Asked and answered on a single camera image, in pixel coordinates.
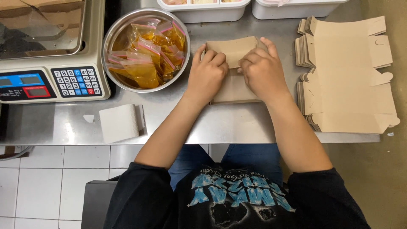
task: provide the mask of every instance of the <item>lcd display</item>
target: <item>lcd display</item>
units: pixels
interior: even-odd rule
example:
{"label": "lcd display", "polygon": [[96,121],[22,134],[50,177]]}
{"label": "lcd display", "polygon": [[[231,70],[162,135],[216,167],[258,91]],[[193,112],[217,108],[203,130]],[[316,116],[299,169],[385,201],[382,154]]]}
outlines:
{"label": "lcd display", "polygon": [[0,86],[13,85],[9,79],[0,79]]}
{"label": "lcd display", "polygon": [[28,90],[28,94],[30,96],[44,96],[44,95],[48,95],[47,91],[45,89],[32,89],[32,90]]}
{"label": "lcd display", "polygon": [[23,82],[23,84],[40,84],[41,81],[39,80],[38,77],[23,77],[20,78],[21,82]]}

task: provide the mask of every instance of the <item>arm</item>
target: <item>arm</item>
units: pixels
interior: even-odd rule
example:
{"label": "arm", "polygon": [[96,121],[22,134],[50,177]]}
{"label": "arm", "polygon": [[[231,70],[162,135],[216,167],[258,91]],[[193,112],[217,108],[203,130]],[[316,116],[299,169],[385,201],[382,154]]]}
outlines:
{"label": "arm", "polygon": [[253,49],[239,61],[238,71],[244,73],[246,84],[266,103],[281,156],[293,172],[332,169],[319,139],[291,97],[276,46],[268,39],[261,41],[268,53]]}
{"label": "arm", "polygon": [[188,87],[181,100],[148,139],[134,162],[169,169],[201,110],[219,91],[228,72],[226,56],[209,50],[201,60],[204,50],[205,45],[202,45],[194,55]]}

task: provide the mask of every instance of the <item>floor tile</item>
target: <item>floor tile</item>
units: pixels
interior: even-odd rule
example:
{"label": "floor tile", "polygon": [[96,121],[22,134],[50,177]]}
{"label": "floor tile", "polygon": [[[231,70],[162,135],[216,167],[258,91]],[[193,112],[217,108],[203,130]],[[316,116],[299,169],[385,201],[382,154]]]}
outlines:
{"label": "floor tile", "polygon": [[62,146],[36,146],[30,156],[21,158],[20,168],[62,168]]}
{"label": "floor tile", "polygon": [[127,169],[109,169],[109,179],[122,175]]}
{"label": "floor tile", "polygon": [[228,149],[229,144],[209,145],[209,156],[214,162],[220,162]]}
{"label": "floor tile", "polygon": [[[4,154],[5,146],[0,146],[0,155]],[[16,146],[15,153],[21,152],[21,146]],[[7,161],[0,161],[0,168],[19,168],[20,158],[15,158]]]}
{"label": "floor tile", "polygon": [[201,145],[201,147],[205,150],[206,153],[209,153],[209,148],[207,144]]}
{"label": "floor tile", "polygon": [[109,168],[109,145],[65,146],[64,168]]}
{"label": "floor tile", "polygon": [[109,169],[64,169],[62,177],[60,220],[82,220],[83,196],[89,181],[105,181]]}
{"label": "floor tile", "polygon": [[60,220],[58,229],[81,229],[82,221]]}
{"label": "floor tile", "polygon": [[16,217],[58,219],[62,169],[20,169]]}
{"label": "floor tile", "polygon": [[58,221],[16,218],[14,229],[58,229]]}
{"label": "floor tile", "polygon": [[15,216],[17,200],[18,170],[0,168],[0,216]]}
{"label": "floor tile", "polygon": [[128,168],[143,145],[112,145],[110,148],[110,168]]}
{"label": "floor tile", "polygon": [[0,217],[1,229],[14,229],[14,218]]}

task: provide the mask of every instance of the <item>stainless steel table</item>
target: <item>stainless steel table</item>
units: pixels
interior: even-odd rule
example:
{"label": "stainless steel table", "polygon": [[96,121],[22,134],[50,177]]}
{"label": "stainless steel table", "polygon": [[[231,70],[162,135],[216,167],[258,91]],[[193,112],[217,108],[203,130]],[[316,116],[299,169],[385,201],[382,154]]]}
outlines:
{"label": "stainless steel table", "polygon": [[[155,0],[106,0],[107,20],[115,20],[140,7],[158,7]],[[327,21],[361,20],[359,0],[341,5]],[[285,77],[294,98],[299,76],[309,71],[295,65],[294,39],[299,19],[258,20],[250,5],[237,22],[187,24],[194,52],[207,40],[232,40],[246,36],[264,36],[275,42]],[[7,133],[0,145],[102,145],[99,110],[133,103],[143,105],[147,134],[117,142],[118,145],[144,144],[177,104],[188,83],[189,69],[170,87],[149,94],[137,94],[116,86],[108,100],[76,103],[11,105]],[[83,115],[95,115],[88,123]],[[317,133],[323,143],[379,142],[378,134]],[[272,122],[264,103],[206,106],[193,126],[187,143],[274,143]]]}

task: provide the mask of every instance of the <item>person's right hand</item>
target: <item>person's right hand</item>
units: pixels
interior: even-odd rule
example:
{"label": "person's right hand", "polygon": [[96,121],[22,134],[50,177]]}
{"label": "person's right hand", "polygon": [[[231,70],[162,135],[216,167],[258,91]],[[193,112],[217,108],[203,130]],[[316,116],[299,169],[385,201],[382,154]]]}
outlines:
{"label": "person's right hand", "polygon": [[262,48],[254,48],[239,60],[238,72],[245,75],[246,84],[265,103],[291,97],[276,46],[264,37],[261,42],[267,46],[268,53]]}

